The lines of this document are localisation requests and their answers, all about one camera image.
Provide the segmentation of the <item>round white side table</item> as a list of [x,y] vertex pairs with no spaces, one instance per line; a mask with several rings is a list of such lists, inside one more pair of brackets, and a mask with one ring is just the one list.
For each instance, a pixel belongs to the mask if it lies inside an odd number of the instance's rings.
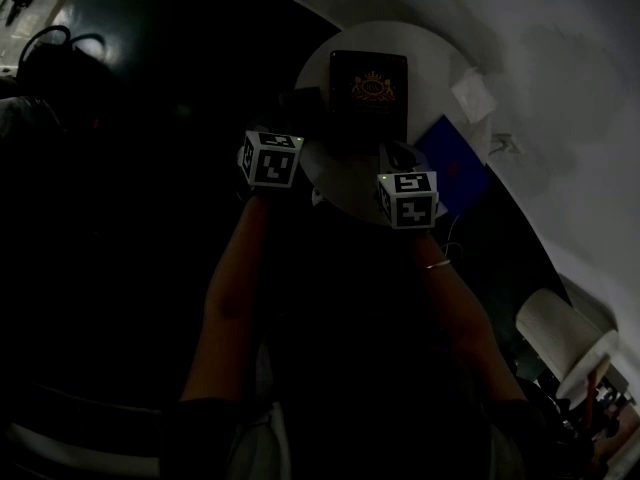
[[[492,116],[468,122],[451,91],[459,80],[475,73],[456,48],[425,28],[394,21],[374,21],[346,29],[319,46],[302,68],[296,87],[317,87],[329,100],[330,54],[354,50],[403,55],[408,60],[407,142],[415,144],[444,115],[456,127],[482,163],[488,161]],[[375,201],[378,155],[333,154],[322,141],[306,138],[299,160],[314,188],[338,209],[365,222],[385,226],[388,221]]]

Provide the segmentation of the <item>black bag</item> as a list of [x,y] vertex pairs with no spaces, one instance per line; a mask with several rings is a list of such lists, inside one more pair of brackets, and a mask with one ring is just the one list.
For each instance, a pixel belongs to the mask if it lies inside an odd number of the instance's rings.
[[44,99],[104,88],[111,73],[101,58],[78,47],[85,41],[96,43],[102,55],[107,53],[106,41],[100,34],[73,37],[63,25],[37,32],[21,51],[16,73],[18,86],[28,95]]

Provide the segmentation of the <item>white ribbed cylinder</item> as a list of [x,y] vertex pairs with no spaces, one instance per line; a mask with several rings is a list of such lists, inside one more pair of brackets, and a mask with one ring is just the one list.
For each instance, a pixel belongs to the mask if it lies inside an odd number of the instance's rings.
[[619,350],[617,330],[600,331],[546,288],[523,303],[516,328],[559,381],[555,397],[568,400],[571,410],[586,400],[589,375],[603,377]]

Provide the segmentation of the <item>white wall socket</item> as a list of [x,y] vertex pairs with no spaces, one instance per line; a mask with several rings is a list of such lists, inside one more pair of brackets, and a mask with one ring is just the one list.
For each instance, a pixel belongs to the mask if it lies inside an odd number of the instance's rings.
[[491,137],[491,149],[489,155],[507,153],[521,155],[524,152],[522,146],[510,133],[493,133]]

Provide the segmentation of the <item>white tissue pack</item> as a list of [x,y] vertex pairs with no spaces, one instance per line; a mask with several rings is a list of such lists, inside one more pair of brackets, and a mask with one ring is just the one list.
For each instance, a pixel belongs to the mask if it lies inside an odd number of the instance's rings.
[[479,123],[497,107],[483,76],[475,68],[465,71],[451,86],[451,91],[470,124]]

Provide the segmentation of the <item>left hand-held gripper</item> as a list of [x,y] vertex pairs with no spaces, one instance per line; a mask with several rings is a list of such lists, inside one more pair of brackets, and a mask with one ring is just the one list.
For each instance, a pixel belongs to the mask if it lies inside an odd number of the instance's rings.
[[240,178],[250,188],[291,188],[305,137],[324,134],[329,117],[319,87],[282,91],[278,97],[282,116],[264,114],[251,121],[237,153]]

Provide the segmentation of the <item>black book with gold crest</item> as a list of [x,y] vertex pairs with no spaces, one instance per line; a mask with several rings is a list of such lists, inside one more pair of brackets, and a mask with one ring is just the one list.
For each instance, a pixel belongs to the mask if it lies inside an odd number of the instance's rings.
[[349,143],[406,142],[407,58],[380,52],[332,51],[329,115],[333,129]]

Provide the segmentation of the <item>person's left forearm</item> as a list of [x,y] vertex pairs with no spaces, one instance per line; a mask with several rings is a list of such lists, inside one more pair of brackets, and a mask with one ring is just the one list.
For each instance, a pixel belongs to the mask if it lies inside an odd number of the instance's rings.
[[249,197],[210,280],[182,402],[242,399],[256,363],[255,314],[272,194]]

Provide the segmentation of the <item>person's right forearm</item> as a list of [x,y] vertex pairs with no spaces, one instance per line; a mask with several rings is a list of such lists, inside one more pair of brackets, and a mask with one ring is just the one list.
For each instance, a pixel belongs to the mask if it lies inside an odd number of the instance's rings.
[[488,315],[427,232],[410,238],[409,252],[435,320],[448,345],[469,369],[488,403],[524,401],[525,394],[502,356]]

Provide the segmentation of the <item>person's dark top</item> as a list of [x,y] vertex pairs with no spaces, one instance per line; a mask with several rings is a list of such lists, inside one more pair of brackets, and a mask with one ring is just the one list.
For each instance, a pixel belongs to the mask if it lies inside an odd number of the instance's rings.
[[[552,480],[542,413],[486,402],[435,320],[409,252],[400,292],[349,316],[311,315],[310,346],[285,406],[293,467],[307,480]],[[162,480],[221,480],[244,415],[239,401],[180,402],[164,417]]]

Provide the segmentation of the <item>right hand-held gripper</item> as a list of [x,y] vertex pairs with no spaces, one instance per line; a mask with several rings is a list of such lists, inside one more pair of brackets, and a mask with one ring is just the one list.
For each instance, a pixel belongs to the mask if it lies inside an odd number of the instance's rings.
[[433,228],[439,204],[437,174],[414,172],[424,162],[406,143],[394,143],[394,165],[392,160],[386,143],[381,142],[377,182],[382,213],[393,229]]

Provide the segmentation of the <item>blue notebook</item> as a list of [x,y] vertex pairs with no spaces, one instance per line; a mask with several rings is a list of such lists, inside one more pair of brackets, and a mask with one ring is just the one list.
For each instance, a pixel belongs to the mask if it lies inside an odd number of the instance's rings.
[[484,165],[451,121],[442,115],[415,143],[437,175],[441,203],[456,217],[469,212],[489,186]]

